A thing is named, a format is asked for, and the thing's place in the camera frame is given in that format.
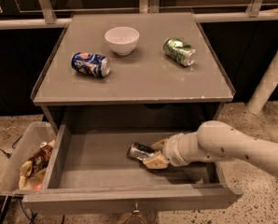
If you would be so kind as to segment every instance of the speckled floor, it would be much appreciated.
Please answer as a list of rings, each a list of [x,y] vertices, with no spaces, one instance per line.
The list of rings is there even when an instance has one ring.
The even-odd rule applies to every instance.
[[[41,116],[0,118],[0,148],[12,152],[12,143],[28,124]],[[218,118],[243,133],[278,143],[278,102],[268,102],[259,115],[247,111],[243,103],[224,106]],[[7,158],[0,152],[0,177]],[[176,223],[278,223],[278,179],[244,161],[221,162],[230,187],[241,188],[243,197],[225,210],[173,211],[131,214],[66,216],[65,223],[176,224]],[[61,223],[63,217],[39,215],[35,223]],[[11,202],[4,223],[29,223],[17,200]]]

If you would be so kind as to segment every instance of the gray container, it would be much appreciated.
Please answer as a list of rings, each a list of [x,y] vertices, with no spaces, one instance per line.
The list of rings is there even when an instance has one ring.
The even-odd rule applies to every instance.
[[[39,149],[42,142],[50,142],[56,135],[47,122],[32,122],[18,141],[5,173],[0,180],[0,195],[21,196],[36,193],[34,190],[20,190],[20,167]]]

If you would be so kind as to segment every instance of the white bowl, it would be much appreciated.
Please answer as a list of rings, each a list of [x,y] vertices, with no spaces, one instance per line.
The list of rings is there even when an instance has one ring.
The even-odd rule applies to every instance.
[[[118,55],[129,55],[137,46],[139,32],[132,27],[119,26],[107,31],[104,35],[109,47]]]

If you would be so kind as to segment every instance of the open drawer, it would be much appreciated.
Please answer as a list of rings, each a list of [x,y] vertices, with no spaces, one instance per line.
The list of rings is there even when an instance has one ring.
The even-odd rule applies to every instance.
[[[175,117],[180,112],[174,120],[179,123],[185,110],[192,109],[67,107],[42,189],[25,195],[23,202],[46,215],[227,208],[242,192],[227,187],[216,163],[155,171],[128,155],[133,142],[151,145],[180,133],[161,114]],[[161,127],[157,120],[163,121]]]

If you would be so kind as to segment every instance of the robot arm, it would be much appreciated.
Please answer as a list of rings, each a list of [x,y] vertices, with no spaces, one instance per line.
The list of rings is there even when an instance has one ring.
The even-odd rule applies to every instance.
[[[172,166],[236,158],[278,177],[277,143],[250,137],[219,121],[204,122],[195,133],[170,137],[162,154]]]

